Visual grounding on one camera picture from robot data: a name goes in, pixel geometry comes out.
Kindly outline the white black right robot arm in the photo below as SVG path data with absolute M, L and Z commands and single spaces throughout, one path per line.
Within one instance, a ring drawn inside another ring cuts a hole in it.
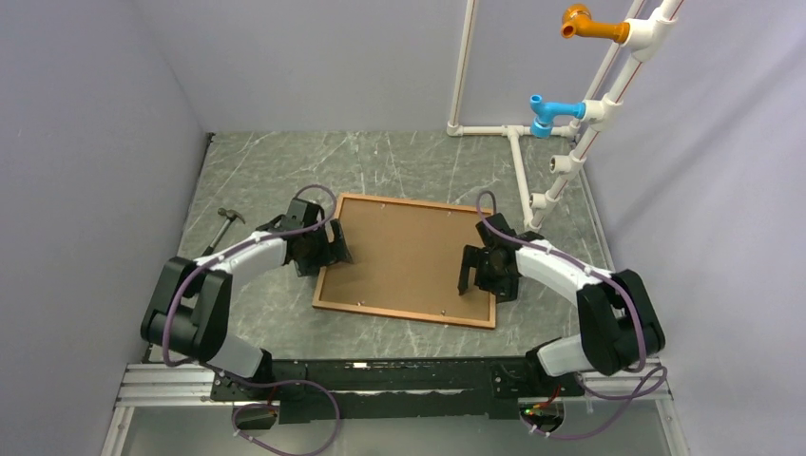
M 577 311 L 579 332 L 528 352 L 529 390 L 546 394 L 562 375 L 596 371 L 612 375 L 637 366 L 665 347 L 660 320 L 640 275 L 591 266 L 556 248 L 537 233 L 517 234 L 493 214 L 476 225 L 481 246 L 463 249 L 457 289 L 489 292 L 499 303 L 515 300 L 521 279 L 547 286 Z

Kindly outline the orange pipe elbow fitting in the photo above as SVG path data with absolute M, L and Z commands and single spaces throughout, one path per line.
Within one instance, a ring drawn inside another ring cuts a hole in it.
M 613 43 L 624 43 L 630 32 L 630 24 L 603 23 L 592 18 L 589 8 L 583 4 L 574 4 L 566 9 L 562 16 L 560 34 L 563 38 L 572 37 L 606 39 Z

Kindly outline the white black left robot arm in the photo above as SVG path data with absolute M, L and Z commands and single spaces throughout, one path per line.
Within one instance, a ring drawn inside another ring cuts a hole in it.
M 237 244 L 194 259 L 170 258 L 145 311 L 141 338 L 163 348 L 166 365 L 203 363 L 235 375 L 236 387 L 259 399 L 273 386 L 272 355 L 229 331 L 232 298 L 271 270 L 294 265 L 298 276 L 316 276 L 351 260 L 336 215 L 294 197 L 285 213 Z

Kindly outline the blue pipe elbow fitting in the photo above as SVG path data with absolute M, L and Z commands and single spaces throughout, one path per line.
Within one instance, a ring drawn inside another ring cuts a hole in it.
M 584 102 L 575 104 L 546 102 L 539 94 L 534 94 L 529 98 L 529 105 L 535 115 L 530 126 L 530 132 L 540 139 L 548 138 L 551 135 L 554 120 L 557 117 L 570 116 L 581 120 L 586 112 Z

